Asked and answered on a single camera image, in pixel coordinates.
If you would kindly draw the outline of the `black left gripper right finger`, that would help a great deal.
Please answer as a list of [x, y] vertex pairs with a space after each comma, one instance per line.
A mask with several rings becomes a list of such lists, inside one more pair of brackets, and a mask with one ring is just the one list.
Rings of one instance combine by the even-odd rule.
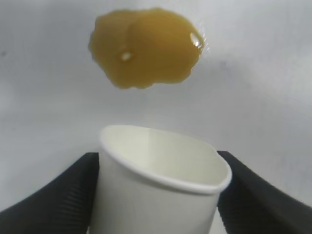
[[227, 151], [232, 180], [218, 201], [229, 234], [310, 234], [312, 209], [277, 189]]

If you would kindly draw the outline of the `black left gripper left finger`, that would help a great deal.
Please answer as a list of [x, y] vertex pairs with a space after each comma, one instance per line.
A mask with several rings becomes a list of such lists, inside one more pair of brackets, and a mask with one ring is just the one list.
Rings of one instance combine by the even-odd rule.
[[99, 154], [85, 153], [58, 177], [1, 211], [2, 234], [85, 234], [91, 222]]

